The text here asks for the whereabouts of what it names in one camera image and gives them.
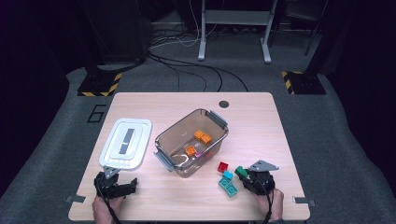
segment black cable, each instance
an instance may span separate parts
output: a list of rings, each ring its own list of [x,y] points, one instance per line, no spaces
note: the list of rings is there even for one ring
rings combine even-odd
[[[174,66],[200,66],[200,67],[205,67],[205,68],[208,68],[208,69],[212,69],[213,71],[215,71],[215,72],[218,73],[218,74],[219,74],[219,72],[218,72],[217,70],[220,70],[221,72],[228,73],[228,74],[230,74],[230,75],[236,77],[236,78],[242,83],[242,85],[244,86],[245,90],[248,91],[248,87],[247,87],[247,85],[245,84],[245,82],[244,82],[239,76],[237,76],[237,75],[235,75],[235,74],[233,74],[233,73],[231,73],[231,72],[229,72],[229,71],[227,71],[227,70],[224,70],[224,69],[221,69],[221,68],[217,68],[217,67],[213,67],[213,66],[204,65],[204,64],[188,63],[188,62],[183,62],[183,61],[180,61],[180,60],[168,59],[168,58],[164,58],[164,57],[155,55],[155,54],[153,54],[153,53],[151,53],[151,52],[148,52],[148,55],[149,55],[149,56],[153,56],[153,57],[157,57],[158,59],[162,59],[162,60],[167,60],[167,61],[171,61],[171,62],[184,63],[184,64],[186,64],[186,65],[182,65],[182,64],[173,64]],[[221,75],[220,75],[220,74],[219,74],[219,78],[220,78],[220,80],[221,80],[221,86],[222,86],[222,78],[221,78]]]
[[[204,87],[203,91],[206,90],[207,82],[206,82],[206,80],[205,80],[203,77],[201,77],[201,76],[199,76],[199,75],[196,75],[196,74],[194,74],[194,73],[191,73],[191,72],[186,72],[186,71],[182,71],[182,70],[176,69],[176,68],[174,68],[174,67],[171,66],[171,65],[174,65],[174,64],[166,63],[166,62],[164,62],[162,59],[156,59],[156,58],[154,58],[153,56],[149,56],[149,57],[150,57],[150,59],[152,59],[152,60],[154,60],[154,61],[156,61],[156,62],[158,62],[158,63],[162,63],[162,64],[164,64],[165,66],[167,66],[167,67],[173,69],[173,70],[177,73],[177,91],[179,91],[179,85],[180,85],[180,75],[179,75],[178,72],[181,72],[181,73],[185,73],[185,74],[189,74],[189,75],[192,75],[192,76],[199,77],[199,78],[205,83],[205,87]]]
[[[164,44],[169,39],[179,39],[180,40],[181,38],[190,36],[185,31],[183,31],[181,33],[178,33],[178,34],[174,34],[174,35],[166,35],[166,30],[162,30],[162,31],[164,31],[163,35],[158,35],[158,36],[156,36],[156,38],[153,38],[153,39],[150,40],[150,45],[152,47],[156,47],[156,46],[159,46],[161,44]]]
[[[102,200],[105,202],[107,208],[108,208],[108,212],[110,213],[110,215],[113,217],[113,220],[117,223],[117,224],[121,224],[120,220],[117,218],[116,213],[114,212],[113,208],[110,206],[110,203],[108,202],[108,199],[105,198],[105,196],[103,195],[102,191],[99,189],[99,180],[96,178],[96,189],[99,192]]]
[[[263,222],[263,224],[267,224],[269,219],[271,218],[272,215],[272,204],[274,202],[274,192],[273,192],[273,198],[272,201],[270,200],[270,194],[269,192],[267,192],[267,189],[265,188],[264,184],[262,182],[260,182],[259,179],[255,178],[253,181],[258,182],[260,184],[260,186],[262,186],[262,189],[264,190],[265,195],[267,196],[267,201],[268,201],[268,212],[265,215],[265,220]]]

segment cable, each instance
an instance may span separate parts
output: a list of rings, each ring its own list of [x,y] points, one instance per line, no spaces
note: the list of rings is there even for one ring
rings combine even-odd
[[[221,10],[223,10],[223,9],[224,9],[224,0],[223,0],[222,3],[221,3]],[[209,33],[207,33],[206,38],[215,30],[215,28],[216,28],[217,26],[218,26],[218,25],[215,24],[215,26],[212,28],[212,30],[211,30]]]
[[[150,59],[152,59],[152,60],[154,60],[154,61],[156,61],[156,62],[158,62],[158,63],[162,63],[162,64],[164,64],[165,66],[167,66],[167,67],[173,69],[173,70],[177,73],[177,91],[179,91],[179,85],[180,85],[180,75],[179,75],[178,72],[181,72],[181,73],[185,73],[185,74],[189,74],[189,75],[193,75],[193,76],[199,77],[199,78],[205,83],[205,87],[204,87],[203,91],[206,90],[207,82],[206,82],[206,80],[205,80],[203,77],[201,77],[201,76],[199,76],[199,75],[196,75],[196,74],[194,74],[194,73],[191,73],[191,72],[186,72],[186,71],[182,71],[182,70],[176,69],[176,68],[172,67],[172,65],[173,65],[173,66],[176,66],[175,64],[166,63],[166,62],[164,62],[161,58],[155,58],[155,57],[158,57],[158,56],[151,56],[151,55],[149,55],[149,57],[150,57]]]
[[[160,42],[160,44],[161,44],[161,42],[163,42],[163,43],[166,43],[166,41],[168,40],[168,39],[177,39],[177,38],[184,38],[184,37],[186,37],[186,36],[189,36],[188,35],[188,32],[187,31],[181,31],[179,34],[174,34],[174,35],[166,35],[166,33],[167,33],[167,31],[175,31],[175,29],[177,28],[179,26],[179,24],[177,25],[177,26],[175,26],[175,28],[174,29],[167,29],[167,30],[165,30],[165,29],[159,29],[159,30],[155,30],[154,31],[154,34],[155,33],[158,33],[158,32],[160,32],[157,36],[155,36],[155,37],[157,37],[157,38],[153,38],[153,39],[151,39],[150,40],[150,45],[152,46],[152,45],[155,45],[155,44],[157,44],[158,42]]]
[[[274,192],[273,192],[273,198],[272,198],[272,201],[271,201],[271,200],[270,200],[270,194],[269,194],[269,192],[267,192],[267,189],[265,188],[264,184],[263,184],[262,182],[260,182],[260,180],[257,179],[256,177],[254,178],[253,181],[256,182],[256,183],[259,183],[260,186],[262,186],[262,189],[264,190],[264,193],[265,193],[265,195],[267,196],[267,201],[268,201],[268,212],[267,212],[267,214],[265,215],[265,220],[264,220],[264,222],[263,222],[263,224],[267,224],[268,221],[269,221],[269,219],[271,218],[271,215],[272,215],[272,204],[273,204],[273,202],[274,202]]]
[[[194,12],[193,12],[193,10],[192,10],[192,5],[191,5],[191,0],[189,0],[189,3],[190,3],[190,10],[191,10],[191,14],[192,14],[192,17],[194,18],[194,21],[195,21],[195,26],[196,26],[196,28],[197,28],[197,38],[195,39],[195,41],[192,43],[192,44],[190,44],[190,45],[185,45],[185,44],[183,44],[182,42],[180,42],[183,46],[185,46],[185,47],[191,47],[192,45],[194,45],[200,38],[199,38],[199,27],[198,27],[198,22],[197,22],[197,20],[195,19],[195,15],[194,15]]]
[[[161,46],[164,46],[164,45],[168,45],[168,44],[178,44],[178,43],[192,42],[192,41],[194,41],[194,43],[196,42],[196,40],[182,40],[182,41],[179,40],[179,41],[175,41],[175,42],[168,42],[168,43],[163,43],[161,45],[156,45],[156,46],[150,47],[149,49],[155,49],[155,48],[158,48],[158,47],[161,47]]]
[[[113,220],[117,223],[117,224],[121,224],[120,220],[117,218],[116,213],[114,212],[113,208],[110,206],[110,203],[108,202],[108,199],[105,198],[105,196],[103,195],[102,191],[99,189],[99,180],[98,178],[96,178],[96,189],[99,192],[102,200],[105,202],[108,211],[110,212],[110,215],[113,217]]]
[[[221,69],[221,68],[216,68],[216,67],[213,67],[213,66],[204,65],[204,64],[188,63],[188,62],[183,62],[183,61],[180,61],[180,60],[168,59],[168,58],[164,58],[164,57],[155,55],[155,54],[153,54],[151,52],[148,52],[148,56],[153,56],[153,57],[156,57],[158,59],[167,60],[167,61],[175,62],[175,63],[184,63],[184,65],[182,65],[182,64],[172,64],[173,66],[199,66],[199,67],[205,67],[205,68],[211,69],[211,70],[215,71],[218,74],[218,76],[220,78],[220,81],[221,81],[218,91],[220,91],[221,86],[222,86],[222,78],[221,78],[221,75],[219,74],[219,71],[227,73],[227,74],[230,74],[233,77],[236,77],[242,83],[242,85],[244,86],[245,90],[248,91],[248,87],[245,84],[245,82],[239,76],[237,76],[237,75],[235,75],[235,74],[233,74],[233,73],[231,73],[231,72],[229,72],[227,70],[224,70],[224,69]]]

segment orange cube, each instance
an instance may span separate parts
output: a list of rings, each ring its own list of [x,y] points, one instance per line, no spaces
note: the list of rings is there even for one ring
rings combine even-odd
[[[195,132],[194,138],[199,141],[199,140],[201,140],[201,137],[204,136],[204,134],[205,134],[204,132],[202,132],[201,130],[198,130]]]
[[[189,157],[194,156],[197,151],[195,150],[194,146],[188,146],[186,147],[186,153]]]
[[[206,133],[201,137],[201,141],[203,141],[205,144],[208,144],[210,141],[212,141],[212,137]]]

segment cyan block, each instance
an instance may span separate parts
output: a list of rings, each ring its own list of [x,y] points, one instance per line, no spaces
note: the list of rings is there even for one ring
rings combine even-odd
[[[228,196],[233,197],[238,192],[238,189],[233,184],[230,184],[225,191]]]
[[[227,187],[231,184],[231,180],[227,177],[223,177],[220,181],[219,181],[219,185],[224,188],[227,189]]]
[[[224,171],[223,176],[229,178],[229,179],[233,179],[233,174],[228,172],[228,171]]]

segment metal stand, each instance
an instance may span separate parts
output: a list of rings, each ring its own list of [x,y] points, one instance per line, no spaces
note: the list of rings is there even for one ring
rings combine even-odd
[[[206,24],[240,24],[240,25],[266,25],[265,35],[260,39],[262,44],[262,54],[265,63],[271,63],[271,56],[268,49],[268,36],[275,15],[277,0],[274,0],[270,11],[226,11],[226,10],[206,10],[205,0],[202,0],[202,37],[199,48],[198,60],[205,59],[206,49]]]

